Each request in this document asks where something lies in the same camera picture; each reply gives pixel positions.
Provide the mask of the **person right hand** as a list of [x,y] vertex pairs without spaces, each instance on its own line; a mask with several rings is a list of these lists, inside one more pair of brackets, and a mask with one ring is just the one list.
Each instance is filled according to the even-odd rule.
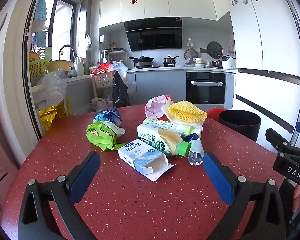
[[292,212],[295,212],[300,206],[300,185],[296,184],[294,187]]

